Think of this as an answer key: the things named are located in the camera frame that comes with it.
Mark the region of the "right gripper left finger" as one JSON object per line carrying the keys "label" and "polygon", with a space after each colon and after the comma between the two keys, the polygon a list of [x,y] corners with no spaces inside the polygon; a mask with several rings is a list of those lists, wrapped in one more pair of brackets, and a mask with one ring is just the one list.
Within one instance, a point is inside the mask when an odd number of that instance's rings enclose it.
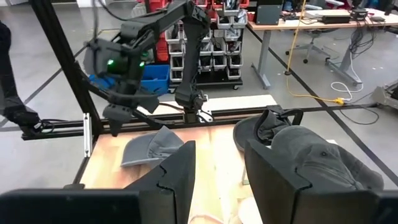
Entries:
{"label": "right gripper left finger", "polygon": [[196,142],[187,141],[125,187],[137,193],[127,224],[187,224],[195,185]]}

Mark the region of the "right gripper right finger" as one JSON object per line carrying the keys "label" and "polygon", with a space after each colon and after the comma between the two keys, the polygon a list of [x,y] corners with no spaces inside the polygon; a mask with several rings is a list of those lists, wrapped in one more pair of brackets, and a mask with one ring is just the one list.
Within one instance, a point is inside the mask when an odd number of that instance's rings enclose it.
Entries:
{"label": "right gripper right finger", "polygon": [[262,222],[293,224],[298,194],[311,183],[290,159],[255,140],[246,141],[244,162]]}

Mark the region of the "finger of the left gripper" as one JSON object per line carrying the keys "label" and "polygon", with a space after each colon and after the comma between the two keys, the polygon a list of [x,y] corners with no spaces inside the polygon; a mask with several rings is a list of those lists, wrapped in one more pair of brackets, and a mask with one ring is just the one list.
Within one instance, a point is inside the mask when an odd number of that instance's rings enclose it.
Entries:
{"label": "finger of the left gripper", "polygon": [[111,135],[117,137],[123,124],[130,121],[131,109],[121,105],[108,105],[103,110],[103,116],[109,121]]}
{"label": "finger of the left gripper", "polygon": [[157,95],[137,95],[137,106],[144,108],[149,113],[153,113],[159,106]]}

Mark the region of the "dark grey baseball cap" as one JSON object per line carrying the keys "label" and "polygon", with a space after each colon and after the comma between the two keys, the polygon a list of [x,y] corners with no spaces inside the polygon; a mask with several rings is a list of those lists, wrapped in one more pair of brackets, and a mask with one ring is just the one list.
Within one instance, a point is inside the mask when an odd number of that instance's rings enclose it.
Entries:
{"label": "dark grey baseball cap", "polygon": [[250,116],[237,122],[233,128],[233,141],[239,151],[244,152],[247,140],[255,140],[270,146],[274,136],[282,129],[299,125],[303,118],[301,109],[284,110],[268,106],[260,115]]}

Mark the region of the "blue storage bin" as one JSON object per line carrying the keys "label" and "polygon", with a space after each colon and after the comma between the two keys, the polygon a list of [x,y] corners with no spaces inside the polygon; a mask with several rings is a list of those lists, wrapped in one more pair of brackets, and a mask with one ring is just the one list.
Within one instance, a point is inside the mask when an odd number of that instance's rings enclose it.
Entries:
{"label": "blue storage bin", "polygon": [[[111,77],[100,78],[90,75],[89,80],[102,90],[115,86],[116,81]],[[170,66],[166,64],[147,64],[144,67],[141,86],[157,95],[168,93],[170,80]]]}

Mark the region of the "white light bulb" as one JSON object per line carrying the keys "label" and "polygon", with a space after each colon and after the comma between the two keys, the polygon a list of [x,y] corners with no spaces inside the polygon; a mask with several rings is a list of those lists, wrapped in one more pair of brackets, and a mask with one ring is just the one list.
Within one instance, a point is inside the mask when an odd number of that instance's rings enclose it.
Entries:
{"label": "white light bulb", "polygon": [[262,224],[254,197],[248,197],[241,201],[238,208],[238,217],[242,224]]}

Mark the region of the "red storage bin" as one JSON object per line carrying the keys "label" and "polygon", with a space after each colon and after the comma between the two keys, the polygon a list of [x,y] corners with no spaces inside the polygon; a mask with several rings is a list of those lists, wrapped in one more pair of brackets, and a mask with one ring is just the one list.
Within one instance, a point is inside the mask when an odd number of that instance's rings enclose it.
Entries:
{"label": "red storage bin", "polygon": [[165,32],[159,35],[158,42],[156,43],[155,62],[166,63],[169,61],[168,44],[165,39]]}

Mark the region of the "parts bin rack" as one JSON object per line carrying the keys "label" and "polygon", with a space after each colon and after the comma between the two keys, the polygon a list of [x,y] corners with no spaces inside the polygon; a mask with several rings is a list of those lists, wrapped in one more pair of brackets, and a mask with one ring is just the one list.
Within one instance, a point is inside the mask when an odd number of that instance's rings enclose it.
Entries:
{"label": "parts bin rack", "polygon": [[[211,18],[210,31],[200,44],[197,85],[202,88],[230,86],[234,90],[243,84],[242,43],[248,23],[250,0],[192,0]],[[182,22],[165,31],[170,64],[169,92],[174,92],[183,76],[187,36]]]}

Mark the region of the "wooden desk with grey legs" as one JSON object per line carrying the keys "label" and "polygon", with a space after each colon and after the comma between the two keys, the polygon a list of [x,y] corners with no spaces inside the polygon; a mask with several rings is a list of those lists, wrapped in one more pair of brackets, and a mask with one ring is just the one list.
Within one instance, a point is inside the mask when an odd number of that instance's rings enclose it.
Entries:
{"label": "wooden desk with grey legs", "polygon": [[[282,19],[279,21],[277,25],[257,25],[251,21],[248,22],[248,29],[250,31],[263,31],[262,37],[262,45],[261,51],[259,56],[259,63],[257,65],[253,64],[252,67],[254,71],[258,75],[260,81],[263,84],[265,89],[268,89],[271,84],[269,83],[266,77],[266,61],[267,61],[267,53],[269,42],[271,40],[271,31],[272,30],[292,30],[295,28],[299,28],[300,30],[308,30],[308,29],[328,29],[328,28],[361,28],[364,27],[384,27],[384,26],[398,26],[398,15],[389,14],[388,16],[384,14],[384,12],[379,11],[377,9],[368,9],[368,12],[374,14],[375,16],[380,16],[384,18],[384,22],[375,23],[370,20],[370,18],[366,18],[365,21],[355,22],[351,21],[349,23],[342,23],[342,24],[324,24],[318,22],[316,20],[309,20],[309,21],[300,21],[294,20],[290,22],[284,22]],[[349,59],[349,50],[346,51],[345,56],[343,57],[340,64],[332,62],[331,60],[326,61],[326,65],[333,70],[334,72],[338,73],[342,77],[345,77],[349,80],[353,85],[360,85],[362,81],[360,78],[353,76],[352,74],[348,73],[347,70],[351,65],[351,60]]]}

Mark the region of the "grey floor device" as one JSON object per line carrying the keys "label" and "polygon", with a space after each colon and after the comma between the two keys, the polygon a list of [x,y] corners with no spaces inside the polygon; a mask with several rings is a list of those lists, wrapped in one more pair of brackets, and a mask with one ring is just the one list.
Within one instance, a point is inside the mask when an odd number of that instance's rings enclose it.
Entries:
{"label": "grey floor device", "polygon": [[371,97],[379,105],[398,110],[398,79],[390,84],[377,86]]}

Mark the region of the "black box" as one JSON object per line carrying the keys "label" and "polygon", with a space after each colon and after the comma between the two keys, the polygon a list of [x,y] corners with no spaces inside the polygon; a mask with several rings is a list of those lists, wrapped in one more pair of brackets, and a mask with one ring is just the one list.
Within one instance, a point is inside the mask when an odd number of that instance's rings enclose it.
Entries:
{"label": "black box", "polygon": [[279,24],[282,5],[259,5],[256,9],[254,22],[256,25],[276,26]]}

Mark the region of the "office chair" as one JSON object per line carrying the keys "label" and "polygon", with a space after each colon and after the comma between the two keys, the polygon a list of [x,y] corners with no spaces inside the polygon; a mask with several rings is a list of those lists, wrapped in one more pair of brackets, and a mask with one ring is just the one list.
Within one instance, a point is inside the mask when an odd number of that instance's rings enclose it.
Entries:
{"label": "office chair", "polygon": [[310,38],[310,42],[308,44],[303,44],[303,45],[296,45],[295,44],[295,40],[296,40],[296,36],[298,34],[298,31],[295,30],[293,32],[293,36],[294,36],[294,40],[293,40],[293,46],[291,46],[290,50],[285,51],[286,56],[289,57],[288,59],[288,65],[290,65],[291,61],[292,61],[292,52],[294,50],[306,50],[306,56],[303,59],[303,63],[306,64],[308,63],[308,59],[310,57],[311,52],[318,52],[319,54],[324,55],[326,58],[325,60],[334,60],[334,59],[338,59],[339,56],[336,56],[334,58],[331,57],[331,55],[325,51],[325,49],[328,50],[333,50],[330,49],[328,47],[326,47],[325,45],[323,47],[318,47],[315,45],[315,39],[321,37],[323,34],[327,34],[327,33],[331,33],[338,30],[338,28],[326,28],[326,29],[305,29],[303,32],[306,33]]}

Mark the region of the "silver frame bracket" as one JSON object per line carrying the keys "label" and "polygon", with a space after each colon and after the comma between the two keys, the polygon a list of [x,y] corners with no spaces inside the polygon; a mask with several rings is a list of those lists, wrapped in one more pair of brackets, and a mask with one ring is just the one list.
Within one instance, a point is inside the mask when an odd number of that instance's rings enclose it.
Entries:
{"label": "silver frame bracket", "polygon": [[92,144],[91,116],[89,113],[83,114],[83,147],[84,147],[84,156],[91,157],[93,144]]}

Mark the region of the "black aluminium table frame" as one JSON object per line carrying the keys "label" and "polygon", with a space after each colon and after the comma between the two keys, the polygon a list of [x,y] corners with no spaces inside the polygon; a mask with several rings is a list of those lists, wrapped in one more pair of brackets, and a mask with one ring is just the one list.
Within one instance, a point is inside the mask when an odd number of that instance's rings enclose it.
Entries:
{"label": "black aluminium table frame", "polygon": [[[112,134],[113,128],[109,120],[100,119],[90,93],[102,98],[106,98],[107,94],[90,84],[88,78],[83,74],[79,63],[72,54],[65,33],[50,1],[36,0],[31,1],[30,4],[53,48],[61,65],[61,70],[64,72],[80,108],[91,116],[89,119],[91,123],[89,137],[90,145],[94,146],[101,135]],[[81,136],[85,130],[83,121],[40,119],[35,111],[30,110],[16,98],[6,99],[4,102],[6,107],[3,112],[6,114],[6,119],[18,125],[22,131],[22,138],[26,141]],[[262,111],[262,107],[215,110],[213,112],[214,121],[199,122],[198,116],[194,116],[192,121],[187,121],[187,111],[183,111],[180,114],[149,116],[138,110],[129,110],[131,119],[120,125],[118,131],[120,133],[128,133],[153,131],[160,129],[162,126],[170,129],[182,129],[236,124],[238,121],[259,114]]]}

